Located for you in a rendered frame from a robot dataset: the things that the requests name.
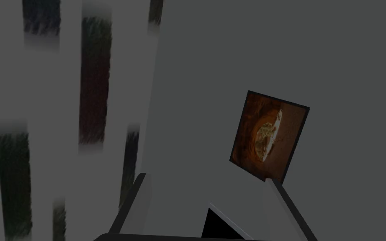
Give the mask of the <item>orange framed wall picture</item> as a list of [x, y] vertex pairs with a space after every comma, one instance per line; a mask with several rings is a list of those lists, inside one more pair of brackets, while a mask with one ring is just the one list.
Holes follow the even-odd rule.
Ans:
[[262, 181], [284, 182], [310, 107], [249, 90], [230, 162]]

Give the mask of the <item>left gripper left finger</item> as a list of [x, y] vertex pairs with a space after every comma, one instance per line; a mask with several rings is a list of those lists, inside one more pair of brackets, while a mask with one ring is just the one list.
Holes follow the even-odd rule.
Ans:
[[119, 208], [109, 233], [143, 234], [152, 199], [152, 178], [140, 173]]

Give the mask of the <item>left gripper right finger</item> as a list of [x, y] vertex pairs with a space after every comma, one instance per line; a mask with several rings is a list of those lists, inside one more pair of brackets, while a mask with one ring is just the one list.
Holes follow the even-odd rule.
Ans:
[[318, 241], [277, 179], [265, 180], [265, 215], [271, 241]]

